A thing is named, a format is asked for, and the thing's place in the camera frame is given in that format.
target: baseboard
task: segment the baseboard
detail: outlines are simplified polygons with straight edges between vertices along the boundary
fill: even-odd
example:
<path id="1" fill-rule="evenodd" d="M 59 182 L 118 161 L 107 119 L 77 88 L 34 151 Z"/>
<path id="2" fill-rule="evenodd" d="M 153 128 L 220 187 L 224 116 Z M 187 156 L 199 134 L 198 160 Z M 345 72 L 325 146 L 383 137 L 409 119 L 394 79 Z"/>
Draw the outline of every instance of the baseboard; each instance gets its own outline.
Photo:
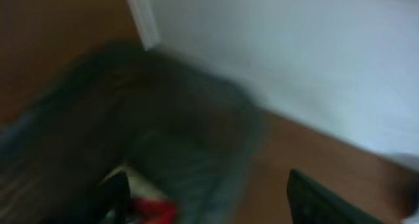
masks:
<path id="1" fill-rule="evenodd" d="M 161 42 L 150 0 L 127 0 L 144 49 L 149 50 Z"/>

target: white wall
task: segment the white wall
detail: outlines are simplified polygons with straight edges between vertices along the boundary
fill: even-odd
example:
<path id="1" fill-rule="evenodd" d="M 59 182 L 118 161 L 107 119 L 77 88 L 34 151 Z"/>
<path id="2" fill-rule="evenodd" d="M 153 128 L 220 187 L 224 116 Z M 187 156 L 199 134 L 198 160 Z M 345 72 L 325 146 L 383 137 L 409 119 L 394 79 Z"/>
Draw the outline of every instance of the white wall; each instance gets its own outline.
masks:
<path id="1" fill-rule="evenodd" d="M 151 4 L 164 48 L 263 106 L 376 153 L 419 156 L 419 0 Z"/>

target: wall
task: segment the wall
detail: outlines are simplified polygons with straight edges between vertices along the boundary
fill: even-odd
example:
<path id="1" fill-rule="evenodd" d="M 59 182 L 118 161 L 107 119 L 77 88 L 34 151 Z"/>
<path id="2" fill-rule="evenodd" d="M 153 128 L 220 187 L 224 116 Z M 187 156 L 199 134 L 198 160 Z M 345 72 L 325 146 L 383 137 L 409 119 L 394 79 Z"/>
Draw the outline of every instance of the wall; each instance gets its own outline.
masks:
<path id="1" fill-rule="evenodd" d="M 163 48 L 263 107 L 395 160 L 419 155 L 419 0 L 151 4 Z"/>
<path id="2" fill-rule="evenodd" d="M 76 56 L 106 41 L 138 38 L 125 0 L 0 0 L 0 130 Z"/>

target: red object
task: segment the red object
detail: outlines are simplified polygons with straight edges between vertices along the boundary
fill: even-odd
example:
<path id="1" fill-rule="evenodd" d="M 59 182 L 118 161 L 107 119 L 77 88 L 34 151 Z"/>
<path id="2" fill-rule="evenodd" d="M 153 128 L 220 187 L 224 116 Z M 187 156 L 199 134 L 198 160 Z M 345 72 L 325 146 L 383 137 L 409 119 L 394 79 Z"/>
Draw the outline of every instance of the red object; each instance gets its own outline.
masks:
<path id="1" fill-rule="evenodd" d="M 144 224 L 172 224 L 175 222 L 176 207 L 167 200 L 133 198 L 134 206 Z"/>

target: brown door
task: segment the brown door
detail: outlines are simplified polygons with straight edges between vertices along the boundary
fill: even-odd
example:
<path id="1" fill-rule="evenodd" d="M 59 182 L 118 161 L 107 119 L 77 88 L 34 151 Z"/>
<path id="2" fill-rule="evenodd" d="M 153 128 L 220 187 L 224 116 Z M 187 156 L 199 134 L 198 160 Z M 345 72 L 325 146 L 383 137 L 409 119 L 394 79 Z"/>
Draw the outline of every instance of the brown door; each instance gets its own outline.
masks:
<path id="1" fill-rule="evenodd" d="M 23 113 L 71 59 L 120 38 L 137 38 L 125 0 L 0 0 L 0 125 Z"/>

